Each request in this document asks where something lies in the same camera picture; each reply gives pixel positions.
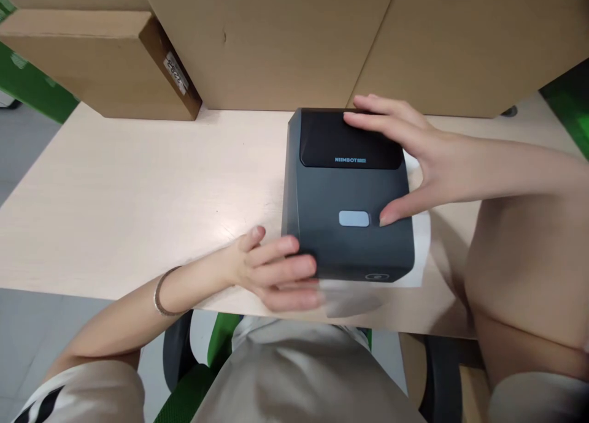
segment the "floor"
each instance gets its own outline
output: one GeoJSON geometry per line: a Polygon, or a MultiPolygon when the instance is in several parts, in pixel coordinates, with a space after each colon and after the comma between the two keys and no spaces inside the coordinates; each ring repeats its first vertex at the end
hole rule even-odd
{"type": "MultiPolygon", "coordinates": [[[[60,129],[22,105],[0,109],[0,206],[60,129]]],[[[51,362],[106,300],[0,289],[0,422],[11,421],[39,386],[51,362]]],[[[195,311],[190,339],[197,360],[206,360],[216,313],[195,311]]],[[[152,422],[166,401],[163,335],[142,352],[139,374],[145,385],[145,421],[152,422]]],[[[375,331],[372,353],[406,392],[396,333],[375,331]]]]}

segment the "silver bangle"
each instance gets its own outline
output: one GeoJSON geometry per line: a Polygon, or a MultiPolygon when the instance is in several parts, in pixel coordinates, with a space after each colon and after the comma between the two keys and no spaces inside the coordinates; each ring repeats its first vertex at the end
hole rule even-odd
{"type": "Polygon", "coordinates": [[[172,313],[171,311],[168,311],[167,309],[165,309],[164,307],[161,306],[161,302],[160,302],[160,289],[161,289],[161,285],[164,283],[164,280],[166,280],[166,278],[172,274],[173,271],[179,269],[181,267],[174,267],[171,270],[168,270],[166,273],[164,273],[162,275],[162,277],[160,278],[160,280],[158,281],[158,285],[155,287],[155,292],[153,293],[153,304],[155,305],[155,309],[158,310],[158,313],[162,316],[165,317],[176,317],[176,316],[181,316],[184,313],[186,313],[186,311],[182,311],[181,313],[172,313]]]}

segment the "white label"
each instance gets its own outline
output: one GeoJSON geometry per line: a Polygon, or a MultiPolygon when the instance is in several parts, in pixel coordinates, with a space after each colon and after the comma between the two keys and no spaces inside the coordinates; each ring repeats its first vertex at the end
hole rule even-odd
{"type": "Polygon", "coordinates": [[[178,62],[174,58],[174,54],[172,52],[168,52],[166,59],[164,60],[164,66],[166,66],[167,71],[170,73],[178,89],[182,95],[186,95],[186,90],[188,90],[188,80],[182,73],[180,66],[178,66],[178,62]]]}

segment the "finger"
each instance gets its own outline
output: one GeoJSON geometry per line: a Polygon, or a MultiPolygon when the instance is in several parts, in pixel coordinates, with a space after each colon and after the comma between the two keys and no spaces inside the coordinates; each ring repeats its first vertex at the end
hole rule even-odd
{"type": "Polygon", "coordinates": [[[344,112],[344,121],[358,129],[380,132],[401,144],[412,155],[414,154],[410,150],[417,149],[424,136],[423,132],[413,124],[390,115],[344,112]]]}
{"type": "Polygon", "coordinates": [[[315,259],[306,254],[255,268],[250,274],[250,279],[258,286],[269,287],[310,278],[316,271],[315,259]]]}
{"type": "Polygon", "coordinates": [[[251,250],[245,257],[245,264],[259,267],[279,257],[294,254],[299,251],[299,241],[294,236],[283,236],[271,243],[251,250]]]}
{"type": "Polygon", "coordinates": [[[431,127],[425,116],[411,107],[407,101],[381,98],[374,94],[368,96],[356,95],[354,97],[354,106],[369,112],[397,116],[420,129],[429,129],[431,127]]]}
{"type": "Polygon", "coordinates": [[[262,226],[255,226],[243,236],[237,239],[237,247],[246,253],[256,247],[266,235],[266,229],[262,226]]]}
{"type": "Polygon", "coordinates": [[[325,297],[319,290],[269,288],[258,293],[266,308],[271,311],[305,311],[319,308],[325,297]]]}
{"type": "Polygon", "coordinates": [[[389,202],[380,212],[380,226],[384,227],[399,219],[425,212],[441,203],[434,186],[421,186],[417,190],[389,202]]]}

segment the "wrist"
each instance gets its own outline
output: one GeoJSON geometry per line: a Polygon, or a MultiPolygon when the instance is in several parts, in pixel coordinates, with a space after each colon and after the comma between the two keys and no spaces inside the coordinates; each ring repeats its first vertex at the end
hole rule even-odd
{"type": "Polygon", "coordinates": [[[213,270],[208,258],[199,259],[170,273],[160,288],[160,304],[172,313],[193,308],[204,299],[231,286],[213,270]]]}

